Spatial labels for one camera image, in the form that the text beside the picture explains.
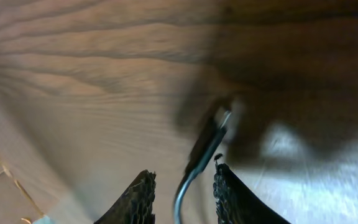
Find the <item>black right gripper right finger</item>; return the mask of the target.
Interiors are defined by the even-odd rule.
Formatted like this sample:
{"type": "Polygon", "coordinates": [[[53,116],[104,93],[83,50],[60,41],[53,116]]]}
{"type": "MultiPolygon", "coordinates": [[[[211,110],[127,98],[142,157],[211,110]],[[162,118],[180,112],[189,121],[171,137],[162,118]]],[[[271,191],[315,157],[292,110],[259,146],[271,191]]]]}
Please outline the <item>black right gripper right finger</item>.
{"type": "Polygon", "coordinates": [[[225,163],[214,156],[213,195],[219,224],[288,224],[288,221],[263,203],[225,163]]]}

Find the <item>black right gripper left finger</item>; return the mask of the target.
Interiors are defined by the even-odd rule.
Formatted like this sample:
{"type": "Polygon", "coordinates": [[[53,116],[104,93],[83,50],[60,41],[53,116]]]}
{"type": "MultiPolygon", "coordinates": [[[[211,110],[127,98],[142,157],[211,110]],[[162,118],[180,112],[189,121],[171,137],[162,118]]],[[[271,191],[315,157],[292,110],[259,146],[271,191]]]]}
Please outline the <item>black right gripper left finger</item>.
{"type": "Polygon", "coordinates": [[[154,224],[155,178],[155,172],[141,171],[94,224],[154,224]]]}

